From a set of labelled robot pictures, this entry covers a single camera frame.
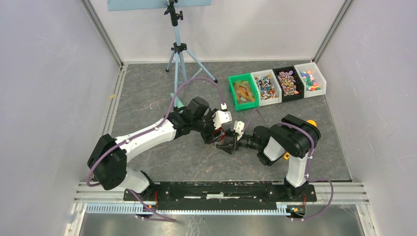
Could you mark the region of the clear plastic jar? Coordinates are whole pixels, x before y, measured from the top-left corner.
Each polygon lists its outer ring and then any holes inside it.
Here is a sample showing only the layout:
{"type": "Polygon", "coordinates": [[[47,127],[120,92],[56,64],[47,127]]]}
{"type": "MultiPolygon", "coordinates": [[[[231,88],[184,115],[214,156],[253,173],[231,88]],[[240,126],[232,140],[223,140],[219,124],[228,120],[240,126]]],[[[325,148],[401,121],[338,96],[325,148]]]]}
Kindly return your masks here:
{"type": "Polygon", "coordinates": [[[213,133],[213,143],[215,145],[221,145],[223,144],[225,137],[226,137],[226,131],[220,128],[213,133]]]}

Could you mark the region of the red jar lid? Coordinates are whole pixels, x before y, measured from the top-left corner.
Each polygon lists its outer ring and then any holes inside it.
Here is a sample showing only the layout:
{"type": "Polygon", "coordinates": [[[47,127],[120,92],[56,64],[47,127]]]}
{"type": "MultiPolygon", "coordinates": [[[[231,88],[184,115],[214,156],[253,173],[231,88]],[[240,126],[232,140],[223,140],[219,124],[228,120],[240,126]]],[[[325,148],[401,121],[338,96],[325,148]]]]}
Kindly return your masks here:
{"type": "Polygon", "coordinates": [[[222,128],[219,128],[216,131],[214,131],[212,135],[215,137],[219,137],[219,141],[221,141],[224,139],[225,132],[222,128]]]}

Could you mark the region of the yellow plastic scoop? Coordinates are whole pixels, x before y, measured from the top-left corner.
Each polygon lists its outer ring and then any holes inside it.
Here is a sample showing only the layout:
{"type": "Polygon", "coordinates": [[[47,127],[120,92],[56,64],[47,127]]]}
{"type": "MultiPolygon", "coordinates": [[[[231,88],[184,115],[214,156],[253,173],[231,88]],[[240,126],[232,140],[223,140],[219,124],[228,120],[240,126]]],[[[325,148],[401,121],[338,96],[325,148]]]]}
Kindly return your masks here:
{"type": "Polygon", "coordinates": [[[307,123],[313,125],[314,127],[317,127],[317,123],[314,120],[308,120],[307,123]]]}

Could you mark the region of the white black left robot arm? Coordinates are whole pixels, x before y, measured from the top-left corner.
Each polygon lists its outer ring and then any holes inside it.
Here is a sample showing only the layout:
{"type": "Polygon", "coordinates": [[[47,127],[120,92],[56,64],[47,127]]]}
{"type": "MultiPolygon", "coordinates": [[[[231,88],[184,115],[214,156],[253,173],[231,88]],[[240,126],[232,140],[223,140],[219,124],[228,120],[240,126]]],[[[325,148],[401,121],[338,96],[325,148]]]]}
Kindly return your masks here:
{"type": "Polygon", "coordinates": [[[222,125],[230,121],[232,116],[225,104],[221,109],[211,109],[207,101],[195,97],[187,106],[174,108],[164,118],[134,133],[116,138],[105,134],[88,159],[87,184],[104,190],[123,187],[133,190],[142,200],[149,200],[154,196],[150,177],[127,166],[134,157],[192,131],[199,132],[205,144],[219,142],[224,138],[222,125]]]}

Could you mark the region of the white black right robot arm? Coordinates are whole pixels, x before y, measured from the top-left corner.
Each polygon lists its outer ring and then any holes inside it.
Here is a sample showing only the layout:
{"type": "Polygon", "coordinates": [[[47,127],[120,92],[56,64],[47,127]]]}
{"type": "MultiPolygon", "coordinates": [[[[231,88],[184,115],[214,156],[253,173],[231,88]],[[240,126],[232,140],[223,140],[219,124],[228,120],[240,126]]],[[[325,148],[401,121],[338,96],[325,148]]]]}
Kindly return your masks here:
{"type": "Polygon", "coordinates": [[[247,134],[244,128],[243,122],[236,121],[226,131],[225,141],[216,147],[229,154],[240,148],[256,150],[259,161],[265,166],[271,166],[281,158],[287,159],[284,195],[291,201],[298,200],[310,182],[307,167],[321,138],[316,122],[288,114],[271,127],[256,126],[252,134],[247,134]]]}

